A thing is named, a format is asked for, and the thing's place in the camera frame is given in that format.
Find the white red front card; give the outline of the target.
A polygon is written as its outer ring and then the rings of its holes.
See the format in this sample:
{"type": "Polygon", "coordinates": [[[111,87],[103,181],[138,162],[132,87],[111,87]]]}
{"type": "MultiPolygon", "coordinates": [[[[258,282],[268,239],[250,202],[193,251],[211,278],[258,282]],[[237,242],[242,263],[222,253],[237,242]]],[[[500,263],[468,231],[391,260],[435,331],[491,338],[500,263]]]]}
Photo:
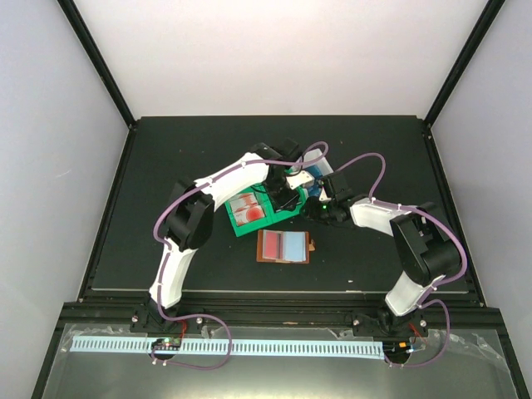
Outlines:
{"type": "Polygon", "coordinates": [[[263,257],[265,259],[279,259],[282,255],[283,234],[277,231],[265,230],[263,234],[263,257]]]}

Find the brown leather card holder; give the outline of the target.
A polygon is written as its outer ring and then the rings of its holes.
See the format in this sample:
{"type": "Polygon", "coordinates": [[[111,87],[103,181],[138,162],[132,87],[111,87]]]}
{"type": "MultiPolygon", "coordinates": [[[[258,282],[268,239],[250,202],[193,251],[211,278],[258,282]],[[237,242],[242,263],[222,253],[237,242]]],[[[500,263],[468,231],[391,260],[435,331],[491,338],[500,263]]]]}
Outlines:
{"type": "Polygon", "coordinates": [[[307,231],[277,231],[283,234],[282,255],[279,259],[263,257],[263,234],[267,229],[258,232],[256,260],[269,264],[308,264],[310,254],[315,251],[315,243],[307,231]]]}

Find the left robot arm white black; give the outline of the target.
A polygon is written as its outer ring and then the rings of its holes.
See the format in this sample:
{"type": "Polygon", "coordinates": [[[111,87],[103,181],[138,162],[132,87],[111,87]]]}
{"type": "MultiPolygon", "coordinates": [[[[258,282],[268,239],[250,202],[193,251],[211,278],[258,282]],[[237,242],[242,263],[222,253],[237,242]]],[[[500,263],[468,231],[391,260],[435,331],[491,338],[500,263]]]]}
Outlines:
{"type": "Polygon", "coordinates": [[[175,199],[155,222],[153,237],[162,244],[160,265],[149,294],[155,306],[149,321],[161,332],[172,330],[178,322],[175,306],[190,263],[199,248],[209,240],[214,214],[231,197],[264,182],[275,192],[287,189],[288,171],[302,170],[304,152],[291,140],[275,148],[255,145],[235,162],[204,178],[183,179],[175,185],[175,199]]]}

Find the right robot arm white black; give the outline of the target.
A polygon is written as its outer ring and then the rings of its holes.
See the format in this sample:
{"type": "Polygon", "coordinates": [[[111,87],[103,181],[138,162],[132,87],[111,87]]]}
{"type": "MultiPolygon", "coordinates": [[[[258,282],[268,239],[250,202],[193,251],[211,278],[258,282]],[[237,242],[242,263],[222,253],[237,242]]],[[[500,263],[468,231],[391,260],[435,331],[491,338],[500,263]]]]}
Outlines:
{"type": "Polygon", "coordinates": [[[326,225],[349,222],[394,239],[402,271],[377,311],[376,323],[384,334],[398,334],[411,314],[426,305],[429,295],[466,273],[465,248],[437,205],[402,205],[371,195],[356,196],[341,172],[322,177],[318,186],[320,194],[309,197],[300,210],[305,219],[326,225]]]}

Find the green bin with black cards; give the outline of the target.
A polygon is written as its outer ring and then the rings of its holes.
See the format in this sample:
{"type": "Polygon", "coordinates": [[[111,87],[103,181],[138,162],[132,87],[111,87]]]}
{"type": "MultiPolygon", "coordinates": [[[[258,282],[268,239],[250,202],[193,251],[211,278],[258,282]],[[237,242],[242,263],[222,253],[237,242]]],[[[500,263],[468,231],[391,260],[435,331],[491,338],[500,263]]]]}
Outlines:
{"type": "Polygon", "coordinates": [[[301,187],[271,190],[265,185],[258,185],[255,194],[270,224],[298,216],[308,197],[307,191],[301,187]]]}

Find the stack of blue cards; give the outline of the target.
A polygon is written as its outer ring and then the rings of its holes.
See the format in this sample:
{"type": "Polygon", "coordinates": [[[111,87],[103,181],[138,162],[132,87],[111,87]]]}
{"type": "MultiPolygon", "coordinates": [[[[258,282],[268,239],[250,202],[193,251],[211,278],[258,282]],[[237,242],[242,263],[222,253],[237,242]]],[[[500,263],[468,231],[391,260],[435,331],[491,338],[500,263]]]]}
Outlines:
{"type": "Polygon", "coordinates": [[[305,170],[314,177],[313,185],[309,185],[306,187],[308,196],[319,196],[321,193],[321,188],[318,181],[325,175],[330,174],[331,168],[328,166],[311,165],[305,170]]]}

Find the white bin with blue cards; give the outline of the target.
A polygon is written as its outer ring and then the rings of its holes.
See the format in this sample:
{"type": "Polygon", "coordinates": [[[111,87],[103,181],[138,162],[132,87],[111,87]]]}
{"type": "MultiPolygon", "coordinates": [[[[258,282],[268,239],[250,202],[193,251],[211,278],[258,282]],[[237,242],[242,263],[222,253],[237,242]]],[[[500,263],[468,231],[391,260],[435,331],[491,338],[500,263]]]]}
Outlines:
{"type": "Polygon", "coordinates": [[[286,179],[288,182],[287,186],[290,189],[296,189],[295,184],[303,181],[301,174],[306,172],[313,177],[313,180],[305,182],[300,185],[299,188],[306,191],[307,197],[318,197],[321,194],[322,188],[318,181],[325,175],[329,175],[333,172],[333,169],[323,155],[323,152],[317,147],[312,149],[307,148],[299,157],[297,163],[310,162],[316,159],[318,159],[318,161],[312,165],[307,165],[304,168],[301,165],[292,166],[288,170],[286,179]]]}

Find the green bin with red cards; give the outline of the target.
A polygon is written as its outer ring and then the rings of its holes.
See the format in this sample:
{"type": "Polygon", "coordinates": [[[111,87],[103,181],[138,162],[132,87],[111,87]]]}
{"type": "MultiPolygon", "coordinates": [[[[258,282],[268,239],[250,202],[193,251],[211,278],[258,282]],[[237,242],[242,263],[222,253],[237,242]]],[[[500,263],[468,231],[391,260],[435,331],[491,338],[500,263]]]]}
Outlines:
{"type": "Polygon", "coordinates": [[[224,206],[237,237],[242,237],[274,223],[273,206],[266,192],[254,187],[233,195],[224,206]]]}

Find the stack of white red cards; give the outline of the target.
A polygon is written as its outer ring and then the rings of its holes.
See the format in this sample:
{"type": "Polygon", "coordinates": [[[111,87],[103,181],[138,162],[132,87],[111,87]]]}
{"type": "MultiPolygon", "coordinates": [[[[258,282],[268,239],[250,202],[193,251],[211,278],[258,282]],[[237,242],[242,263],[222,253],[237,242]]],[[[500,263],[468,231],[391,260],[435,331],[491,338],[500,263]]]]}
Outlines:
{"type": "Polygon", "coordinates": [[[234,222],[241,227],[265,217],[263,207],[254,193],[242,193],[229,200],[234,222]]]}

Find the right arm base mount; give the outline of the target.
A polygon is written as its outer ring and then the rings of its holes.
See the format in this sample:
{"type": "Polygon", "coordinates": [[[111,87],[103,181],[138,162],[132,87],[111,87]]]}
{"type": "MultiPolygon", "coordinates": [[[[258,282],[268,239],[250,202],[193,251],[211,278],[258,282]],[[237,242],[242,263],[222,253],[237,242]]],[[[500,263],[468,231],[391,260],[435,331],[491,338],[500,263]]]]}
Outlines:
{"type": "Polygon", "coordinates": [[[407,338],[417,334],[426,337],[428,334],[420,311],[396,316],[385,307],[356,308],[351,312],[351,319],[354,332],[362,336],[407,338]]]}

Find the black aluminium frame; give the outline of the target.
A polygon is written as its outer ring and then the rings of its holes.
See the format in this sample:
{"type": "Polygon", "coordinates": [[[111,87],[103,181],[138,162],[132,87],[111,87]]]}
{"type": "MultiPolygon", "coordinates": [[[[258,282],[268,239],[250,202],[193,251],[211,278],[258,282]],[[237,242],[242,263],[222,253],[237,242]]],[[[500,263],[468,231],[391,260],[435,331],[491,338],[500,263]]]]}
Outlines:
{"type": "Polygon", "coordinates": [[[485,304],[474,267],[436,292],[439,304],[395,318],[385,294],[401,275],[394,240],[355,228],[345,206],[316,204],[279,166],[234,173],[259,207],[238,226],[233,192],[202,204],[204,237],[181,300],[156,306],[163,253],[155,235],[176,183],[197,183],[243,154],[296,155],[316,141],[352,196],[433,203],[458,238],[431,126],[451,91],[421,74],[446,42],[463,47],[487,29],[499,1],[63,1],[61,8],[128,125],[126,147],[91,251],[81,296],[63,307],[35,398],[200,398],[274,392],[370,398],[526,398],[529,392],[500,310],[485,304]],[[168,337],[206,329],[317,328],[396,346],[432,329],[497,331],[501,363],[446,352],[430,365],[383,361],[245,359],[223,351],[214,371],[147,353],[83,360],[62,344],[85,327],[168,337]]]}

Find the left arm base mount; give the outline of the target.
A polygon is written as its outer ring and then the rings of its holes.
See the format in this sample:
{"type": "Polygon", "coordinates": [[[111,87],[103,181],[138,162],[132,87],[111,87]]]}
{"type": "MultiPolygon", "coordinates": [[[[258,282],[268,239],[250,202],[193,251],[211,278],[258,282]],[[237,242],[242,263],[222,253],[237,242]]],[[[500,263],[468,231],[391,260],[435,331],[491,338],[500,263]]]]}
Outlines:
{"type": "Polygon", "coordinates": [[[163,318],[153,303],[135,309],[130,323],[132,333],[148,335],[177,336],[186,333],[197,333],[207,323],[205,316],[194,316],[191,319],[170,321],[163,318]]]}

